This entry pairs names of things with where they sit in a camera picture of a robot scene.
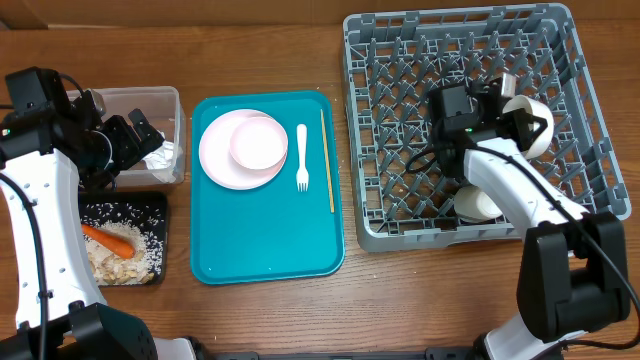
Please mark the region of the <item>white saucer plate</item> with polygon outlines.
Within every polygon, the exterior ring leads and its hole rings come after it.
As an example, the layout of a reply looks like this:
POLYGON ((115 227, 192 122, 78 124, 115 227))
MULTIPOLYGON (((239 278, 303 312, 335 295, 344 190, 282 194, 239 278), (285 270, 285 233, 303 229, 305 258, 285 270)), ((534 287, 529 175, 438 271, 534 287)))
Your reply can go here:
POLYGON ((553 136, 554 118, 547 105, 517 95, 503 107, 502 121, 526 159, 539 157, 548 149, 553 136))

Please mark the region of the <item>white tissue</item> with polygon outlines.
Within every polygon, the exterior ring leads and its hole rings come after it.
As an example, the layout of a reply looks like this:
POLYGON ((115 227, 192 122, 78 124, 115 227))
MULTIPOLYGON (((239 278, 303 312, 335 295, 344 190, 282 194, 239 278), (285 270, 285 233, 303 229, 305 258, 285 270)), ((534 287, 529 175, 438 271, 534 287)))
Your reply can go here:
POLYGON ((171 141, 164 140, 162 146, 152 151, 143 158, 143 162, 152 175, 161 183, 175 183, 178 176, 175 174, 174 156, 183 153, 181 148, 171 141))

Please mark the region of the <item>rice food scraps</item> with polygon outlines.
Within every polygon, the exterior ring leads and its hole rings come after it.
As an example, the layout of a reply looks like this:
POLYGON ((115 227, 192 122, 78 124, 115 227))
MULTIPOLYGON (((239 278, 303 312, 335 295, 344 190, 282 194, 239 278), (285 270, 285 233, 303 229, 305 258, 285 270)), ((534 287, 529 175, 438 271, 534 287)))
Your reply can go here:
POLYGON ((165 275, 165 201, 84 202, 81 224, 89 265, 100 286, 160 283, 165 275))

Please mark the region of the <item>small white cup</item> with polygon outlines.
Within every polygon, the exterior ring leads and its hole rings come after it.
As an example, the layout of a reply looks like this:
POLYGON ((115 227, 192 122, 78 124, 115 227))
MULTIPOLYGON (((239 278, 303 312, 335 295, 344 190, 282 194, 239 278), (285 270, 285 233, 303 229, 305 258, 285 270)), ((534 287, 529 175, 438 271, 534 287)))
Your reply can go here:
POLYGON ((454 210, 463 221, 481 223, 503 215, 499 207, 477 186, 460 188, 454 195, 454 210))

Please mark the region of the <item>orange carrot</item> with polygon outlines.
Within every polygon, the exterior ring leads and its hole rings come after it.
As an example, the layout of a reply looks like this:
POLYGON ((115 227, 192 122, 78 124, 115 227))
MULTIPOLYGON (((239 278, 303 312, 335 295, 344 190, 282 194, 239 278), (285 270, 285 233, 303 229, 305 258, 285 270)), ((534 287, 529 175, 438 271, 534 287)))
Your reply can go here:
POLYGON ((86 224, 82 224, 81 228, 85 236, 116 256, 123 259, 131 259, 135 256, 135 248, 124 239, 86 224))

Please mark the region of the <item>large white plate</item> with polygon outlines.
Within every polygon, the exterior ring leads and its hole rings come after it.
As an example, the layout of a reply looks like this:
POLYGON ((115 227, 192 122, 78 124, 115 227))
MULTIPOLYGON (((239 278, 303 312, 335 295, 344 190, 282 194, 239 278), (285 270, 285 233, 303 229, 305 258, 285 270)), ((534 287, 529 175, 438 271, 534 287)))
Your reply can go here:
POLYGON ((285 158, 266 170, 249 170, 240 166, 230 154, 233 131, 250 117, 270 117, 253 110, 239 109, 216 118, 205 130, 199 143, 199 162, 205 174, 216 184, 231 190, 250 190, 271 181, 283 167, 285 158))

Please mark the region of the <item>small white food bowl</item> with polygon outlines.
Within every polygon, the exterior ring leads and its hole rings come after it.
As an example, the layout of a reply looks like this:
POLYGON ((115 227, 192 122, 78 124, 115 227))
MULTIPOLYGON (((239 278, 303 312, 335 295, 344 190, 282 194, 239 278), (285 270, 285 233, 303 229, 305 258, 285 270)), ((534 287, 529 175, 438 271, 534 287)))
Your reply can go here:
POLYGON ((230 154, 242 167, 266 170, 285 158, 288 136, 270 117, 250 117, 236 127, 231 136, 230 154))

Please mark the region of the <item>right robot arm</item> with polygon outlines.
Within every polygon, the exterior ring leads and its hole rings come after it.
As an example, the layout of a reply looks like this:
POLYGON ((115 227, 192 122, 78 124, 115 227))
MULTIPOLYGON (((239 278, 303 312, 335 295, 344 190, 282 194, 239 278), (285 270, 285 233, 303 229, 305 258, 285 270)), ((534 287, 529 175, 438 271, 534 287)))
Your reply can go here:
POLYGON ((626 350, 638 345, 586 339, 639 310, 628 280, 624 226, 610 212, 591 213, 566 197, 530 163, 549 147, 549 107, 509 89, 510 81, 464 82, 426 95, 432 125, 426 153, 444 176, 469 185, 455 211, 467 221, 493 213, 485 195, 524 242, 517 314, 479 336, 468 359, 559 359, 570 346, 626 350))

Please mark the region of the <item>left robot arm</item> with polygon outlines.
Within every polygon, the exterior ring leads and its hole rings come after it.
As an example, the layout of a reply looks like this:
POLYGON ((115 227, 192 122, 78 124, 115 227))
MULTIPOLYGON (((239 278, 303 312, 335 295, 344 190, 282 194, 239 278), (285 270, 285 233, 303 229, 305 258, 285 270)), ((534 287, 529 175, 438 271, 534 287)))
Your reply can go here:
POLYGON ((17 332, 4 359, 177 359, 185 339, 155 338, 144 322, 106 304, 92 274, 78 190, 102 189, 163 143, 139 109, 103 121, 89 90, 70 100, 66 76, 31 67, 6 76, 11 111, 1 123, 1 189, 20 290, 17 332))

